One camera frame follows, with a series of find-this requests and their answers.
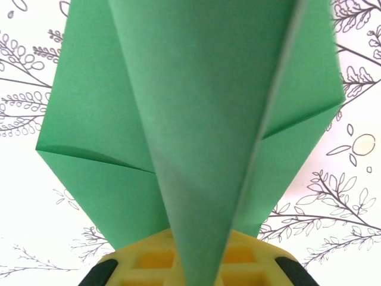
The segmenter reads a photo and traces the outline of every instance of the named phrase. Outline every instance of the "patterned background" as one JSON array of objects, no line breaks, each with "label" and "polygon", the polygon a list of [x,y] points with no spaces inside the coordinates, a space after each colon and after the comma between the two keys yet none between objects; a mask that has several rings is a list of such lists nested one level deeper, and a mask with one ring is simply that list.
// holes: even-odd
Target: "patterned background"
[{"label": "patterned background", "polygon": [[[380,285],[381,1],[330,4],[346,101],[260,238],[321,286]],[[77,285],[113,250],[34,151],[69,5],[0,3],[0,285]]]}]

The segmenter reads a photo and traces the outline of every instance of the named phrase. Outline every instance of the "botanical line drawing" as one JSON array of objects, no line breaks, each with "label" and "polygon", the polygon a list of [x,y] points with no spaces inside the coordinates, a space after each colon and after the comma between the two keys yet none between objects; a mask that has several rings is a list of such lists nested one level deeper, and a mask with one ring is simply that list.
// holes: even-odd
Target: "botanical line drawing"
[{"label": "botanical line drawing", "polygon": [[362,29],[373,11],[381,11],[381,1],[377,5],[368,0],[331,0],[333,28],[336,33],[346,33],[351,29]]},{"label": "botanical line drawing", "polygon": [[70,3],[67,1],[60,1],[60,11],[62,14],[64,14],[65,17],[67,17],[69,13],[69,6]]},{"label": "botanical line drawing", "polygon": [[[61,43],[63,41],[63,34],[60,31],[56,30],[48,30],[49,38],[52,39],[56,43]],[[33,53],[39,57],[46,58],[53,63],[58,63],[58,59],[60,58],[61,49],[60,48],[47,48],[45,46],[33,46]]]},{"label": "botanical line drawing", "polygon": [[34,134],[41,129],[50,92],[13,94],[0,100],[0,135]]},{"label": "botanical line drawing", "polygon": [[381,48],[381,41],[380,41],[381,25],[378,26],[375,31],[369,30],[367,35],[371,37],[371,39],[368,42],[369,46],[376,48],[373,51],[373,58],[375,58],[377,60],[381,60],[381,51],[378,49],[378,48]]},{"label": "botanical line drawing", "polygon": [[64,39],[64,34],[58,30],[53,32],[52,29],[49,29],[48,34],[49,34],[49,38],[52,39],[56,43],[62,43],[62,41]]},{"label": "botanical line drawing", "polygon": [[[347,48],[343,46],[341,47],[342,49],[338,52],[346,51]],[[364,94],[366,91],[381,81],[381,79],[374,80],[364,67],[360,67],[358,71],[356,71],[353,66],[348,66],[346,68],[346,74],[340,73],[340,75],[346,100],[341,105],[339,111],[336,113],[336,121],[340,121],[342,118],[342,109],[346,105],[352,103],[354,100],[359,98],[362,94]],[[332,123],[330,123],[326,130],[329,131],[331,127]]]},{"label": "botanical line drawing", "polygon": [[0,77],[0,80],[10,82],[19,82],[25,85],[33,85],[43,88],[52,88],[51,85],[38,79],[33,71],[43,70],[45,65],[43,62],[36,60],[32,54],[27,54],[25,46],[19,44],[17,40],[11,40],[9,35],[0,31],[0,72],[5,72],[7,68],[16,69],[31,79],[31,82],[24,82],[14,79]]},{"label": "botanical line drawing", "polygon": [[[28,5],[25,3],[24,0],[12,0],[12,3],[20,11],[22,12],[28,11]],[[14,10],[9,11],[7,14],[8,19],[12,19],[13,16],[14,16]]]},{"label": "botanical line drawing", "polygon": [[[58,44],[61,44],[64,36],[60,31],[52,29],[48,30],[48,35]],[[0,53],[2,55],[0,57],[0,80],[34,86],[36,89],[48,89],[46,92],[31,90],[0,97],[0,135],[6,137],[34,134],[40,130],[52,88],[50,84],[42,81],[33,73],[33,71],[45,68],[45,64],[38,61],[36,56],[57,63],[61,50],[34,46],[35,56],[27,54],[25,46],[20,45],[16,40],[11,40],[8,34],[0,33],[0,36]],[[1,73],[6,73],[8,69],[24,74],[30,81],[2,77]]]},{"label": "botanical line drawing", "polygon": [[[354,134],[354,128],[352,124],[348,124],[346,127],[346,131],[350,137]],[[356,156],[366,156],[370,154],[376,146],[376,138],[372,134],[362,134],[356,139],[353,140],[351,144],[340,145],[333,150],[329,151],[326,155],[332,156],[337,155],[342,152],[349,151],[349,161],[353,166],[357,167],[357,157]]]},{"label": "botanical line drawing", "polygon": [[79,258],[82,262],[94,257],[96,254],[106,255],[113,252],[112,246],[103,237],[98,228],[91,226],[90,228],[83,228],[84,232],[81,236],[84,239],[74,240],[75,246],[72,250],[80,250]]},{"label": "botanical line drawing", "polygon": [[69,191],[65,189],[63,192],[60,192],[57,189],[53,189],[53,191],[60,196],[60,198],[55,202],[55,204],[61,204],[62,202],[67,202],[70,207],[75,210],[79,210],[79,207],[76,204],[75,199],[70,195]]},{"label": "botanical line drawing", "polygon": [[20,247],[19,245],[15,245],[13,249],[20,253],[19,259],[28,260],[28,266],[0,266],[0,278],[6,278],[11,274],[16,272],[22,272],[27,270],[47,270],[47,271],[75,271],[78,269],[72,268],[61,268],[55,264],[53,264],[50,260],[42,261],[38,259],[36,256],[32,256],[28,253],[28,251],[24,247]]},{"label": "botanical line drawing", "polygon": [[[376,202],[371,198],[367,188],[356,191],[357,177],[346,178],[325,173],[323,170],[313,172],[311,184],[307,188],[311,194],[298,200],[293,206],[287,203],[278,205],[270,213],[260,229],[259,239],[263,241],[288,239],[291,235],[305,233],[306,236],[321,228],[329,228],[341,224],[348,228],[348,235],[343,238],[329,237],[317,249],[308,248],[309,256],[302,263],[306,268],[312,262],[323,263],[329,255],[338,249],[346,250],[357,245],[358,249],[370,250],[373,243],[381,242],[381,227],[371,225],[363,217]],[[330,208],[329,215],[310,213],[307,205],[320,204]],[[272,221],[281,221],[276,227],[270,226]]]}]

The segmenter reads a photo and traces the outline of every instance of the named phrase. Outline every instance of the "paper flap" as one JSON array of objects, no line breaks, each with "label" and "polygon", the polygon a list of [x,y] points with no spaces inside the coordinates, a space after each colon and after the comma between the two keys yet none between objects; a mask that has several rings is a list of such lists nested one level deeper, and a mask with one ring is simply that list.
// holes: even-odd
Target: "paper flap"
[{"label": "paper flap", "polygon": [[337,113],[333,107],[261,141],[248,190],[241,198],[234,229],[256,237],[295,174]]},{"label": "paper flap", "polygon": [[187,285],[213,285],[294,1],[110,4]]},{"label": "paper flap", "polygon": [[107,0],[71,3],[62,50],[37,148],[88,150],[153,172]]},{"label": "paper flap", "polygon": [[169,228],[154,174],[44,151],[38,153],[115,249]]},{"label": "paper flap", "polygon": [[332,44],[329,4],[312,0],[303,2],[307,3],[307,8],[279,80],[264,136],[285,130],[341,104],[345,99],[338,58]]}]

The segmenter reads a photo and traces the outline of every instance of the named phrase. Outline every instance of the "yellow grid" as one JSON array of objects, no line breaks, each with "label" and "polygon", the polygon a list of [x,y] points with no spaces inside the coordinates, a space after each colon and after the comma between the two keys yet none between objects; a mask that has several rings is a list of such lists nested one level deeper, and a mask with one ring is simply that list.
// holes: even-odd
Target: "yellow grid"
[{"label": "yellow grid", "polygon": [[[275,258],[288,252],[232,231],[214,286],[293,286]],[[170,229],[103,257],[116,259],[107,286],[186,286]]]}]

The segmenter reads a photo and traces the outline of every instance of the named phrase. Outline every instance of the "black plastic part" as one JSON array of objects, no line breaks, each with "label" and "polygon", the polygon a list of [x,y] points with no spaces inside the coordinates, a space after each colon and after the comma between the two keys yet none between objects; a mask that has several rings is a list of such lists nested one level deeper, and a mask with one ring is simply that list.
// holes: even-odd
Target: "black plastic part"
[{"label": "black plastic part", "polygon": [[106,286],[117,266],[118,261],[115,259],[108,259],[95,265],[78,286]]},{"label": "black plastic part", "polygon": [[278,257],[275,261],[291,280],[293,286],[319,286],[299,262],[287,257]]}]

